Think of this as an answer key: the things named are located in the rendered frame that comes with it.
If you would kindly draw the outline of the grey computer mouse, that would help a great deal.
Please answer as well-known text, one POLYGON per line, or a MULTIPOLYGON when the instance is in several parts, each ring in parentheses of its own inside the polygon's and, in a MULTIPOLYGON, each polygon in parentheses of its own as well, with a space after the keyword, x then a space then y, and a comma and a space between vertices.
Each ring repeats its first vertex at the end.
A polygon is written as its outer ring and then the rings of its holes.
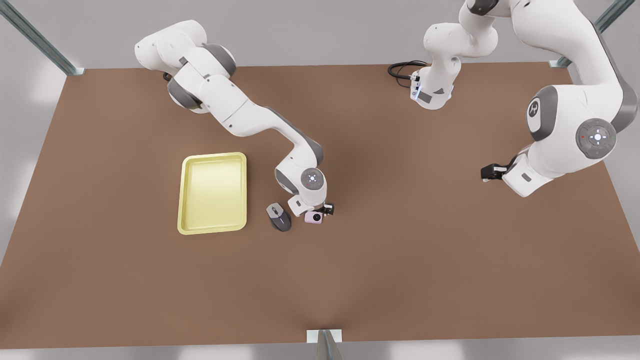
POLYGON ((266 212, 275 230, 286 232, 291 229, 291 216, 279 203, 271 203, 268 205, 266 212))

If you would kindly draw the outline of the yellow rectangular tray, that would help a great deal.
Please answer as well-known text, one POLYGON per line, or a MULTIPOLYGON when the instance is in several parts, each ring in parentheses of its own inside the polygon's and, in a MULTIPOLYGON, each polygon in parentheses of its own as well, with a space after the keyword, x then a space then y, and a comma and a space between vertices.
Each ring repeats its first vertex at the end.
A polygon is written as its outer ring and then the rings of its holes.
POLYGON ((182 235, 238 231, 247 223, 247 158, 241 152, 183 160, 177 230, 182 235))

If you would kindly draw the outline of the silver frame post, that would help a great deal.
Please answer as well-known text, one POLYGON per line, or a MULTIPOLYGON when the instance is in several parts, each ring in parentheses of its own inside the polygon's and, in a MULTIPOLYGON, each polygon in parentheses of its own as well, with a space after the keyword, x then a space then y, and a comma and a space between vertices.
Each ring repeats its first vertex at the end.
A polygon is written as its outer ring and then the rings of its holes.
POLYGON ((82 76, 85 69, 73 65, 55 46, 39 32, 8 0, 0 0, 0 15, 3 16, 32 45, 57 66, 66 76, 82 76))
POLYGON ((343 341, 341 329, 309 329, 306 342, 316 343, 316 360, 343 360, 338 343, 343 341))
MULTIPOLYGON (((636 0, 613 0, 613 2, 605 9, 592 25, 599 35, 603 34, 626 10, 628 10, 636 0)), ((572 63, 572 60, 562 55, 557 60, 548 62, 552 69, 566 69, 572 63)))

